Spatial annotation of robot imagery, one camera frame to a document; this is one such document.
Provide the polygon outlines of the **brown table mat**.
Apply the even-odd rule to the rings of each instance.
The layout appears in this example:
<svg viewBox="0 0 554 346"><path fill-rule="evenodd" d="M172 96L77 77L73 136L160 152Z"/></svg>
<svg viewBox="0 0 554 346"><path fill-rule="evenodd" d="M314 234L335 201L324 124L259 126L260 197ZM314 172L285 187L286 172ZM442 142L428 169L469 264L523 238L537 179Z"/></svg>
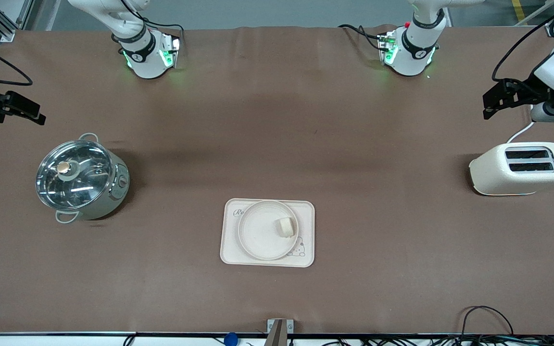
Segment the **brown table mat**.
<svg viewBox="0 0 554 346"><path fill-rule="evenodd" d="M185 33L178 69L136 77L105 32L17 34L0 55L44 126L0 124L0 332L451 333L488 305L554 334L554 186L485 197L468 164L525 127L483 119L491 72L525 27L448 28L417 77L344 29ZM61 224L35 187L55 147L92 132L128 194ZM523 141L554 142L554 124ZM233 198L315 207L309 267L226 264Z"/></svg>

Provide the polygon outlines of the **cream rabbit print tray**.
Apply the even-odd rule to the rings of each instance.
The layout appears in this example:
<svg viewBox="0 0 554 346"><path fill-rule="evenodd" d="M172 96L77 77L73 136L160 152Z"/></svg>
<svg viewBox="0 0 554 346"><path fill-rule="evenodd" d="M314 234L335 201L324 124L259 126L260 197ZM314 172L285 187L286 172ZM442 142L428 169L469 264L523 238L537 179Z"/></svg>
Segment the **cream rabbit print tray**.
<svg viewBox="0 0 554 346"><path fill-rule="evenodd" d="M233 198L225 204L220 258L226 264L306 268L315 260L315 207L308 201L277 200L289 206L299 222L299 236L285 257L264 261L250 256L239 243L237 230L244 211L261 199Z"/></svg>

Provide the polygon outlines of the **grey electric cooking pot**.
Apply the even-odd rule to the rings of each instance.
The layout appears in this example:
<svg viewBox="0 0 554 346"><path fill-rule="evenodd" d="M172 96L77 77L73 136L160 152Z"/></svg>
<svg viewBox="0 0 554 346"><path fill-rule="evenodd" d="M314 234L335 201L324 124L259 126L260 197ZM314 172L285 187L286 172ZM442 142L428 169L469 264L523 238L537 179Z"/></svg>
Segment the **grey electric cooking pot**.
<svg viewBox="0 0 554 346"><path fill-rule="evenodd" d="M86 139L101 144L98 135L87 132L78 139ZM55 211L55 219L61 224L69 224L75 221L94 220L105 217L115 211L123 202L129 191L130 173L127 164L114 152L107 149L112 156L113 175L111 182L104 193L95 202L72 211Z"/></svg>

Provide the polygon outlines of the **glass pot lid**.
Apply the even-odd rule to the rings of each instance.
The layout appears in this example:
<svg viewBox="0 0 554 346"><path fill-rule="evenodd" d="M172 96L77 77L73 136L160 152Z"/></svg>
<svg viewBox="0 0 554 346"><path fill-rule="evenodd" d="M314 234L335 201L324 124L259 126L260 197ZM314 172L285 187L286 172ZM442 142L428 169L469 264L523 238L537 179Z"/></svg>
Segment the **glass pot lid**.
<svg viewBox="0 0 554 346"><path fill-rule="evenodd" d="M40 162L37 195L54 210L78 210L97 201L112 175L112 156L101 144L86 139L68 141Z"/></svg>

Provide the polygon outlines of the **cream two-slot toaster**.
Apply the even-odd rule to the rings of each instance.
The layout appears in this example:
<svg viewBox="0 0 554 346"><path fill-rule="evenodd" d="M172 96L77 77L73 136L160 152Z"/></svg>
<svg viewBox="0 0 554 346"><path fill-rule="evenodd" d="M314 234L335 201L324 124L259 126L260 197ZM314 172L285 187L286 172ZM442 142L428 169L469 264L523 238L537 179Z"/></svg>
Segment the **cream two-slot toaster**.
<svg viewBox="0 0 554 346"><path fill-rule="evenodd" d="M486 196L525 196L554 185L554 142L497 145L468 165L473 188Z"/></svg>

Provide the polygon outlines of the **pale steamed bun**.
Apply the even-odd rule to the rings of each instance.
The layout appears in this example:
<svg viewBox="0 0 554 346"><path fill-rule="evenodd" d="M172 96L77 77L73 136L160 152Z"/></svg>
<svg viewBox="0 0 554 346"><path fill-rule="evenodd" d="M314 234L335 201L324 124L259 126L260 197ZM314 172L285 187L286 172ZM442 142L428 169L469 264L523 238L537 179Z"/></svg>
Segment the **pale steamed bun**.
<svg viewBox="0 0 554 346"><path fill-rule="evenodd" d="M277 219L277 234L281 238L292 238L296 233L294 221L291 217Z"/></svg>

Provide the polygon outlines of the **cream round plate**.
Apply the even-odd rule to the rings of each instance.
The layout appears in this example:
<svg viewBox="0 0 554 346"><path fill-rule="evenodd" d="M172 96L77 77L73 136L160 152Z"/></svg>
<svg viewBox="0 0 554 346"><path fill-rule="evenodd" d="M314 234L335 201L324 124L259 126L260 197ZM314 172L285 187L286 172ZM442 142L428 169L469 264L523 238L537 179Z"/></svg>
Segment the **cream round plate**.
<svg viewBox="0 0 554 346"><path fill-rule="evenodd" d="M292 238L277 234L277 219L291 217L296 233ZM285 257L294 249L299 236L299 222L294 211L277 200L261 200L249 206L238 222L238 241L250 256L271 261Z"/></svg>

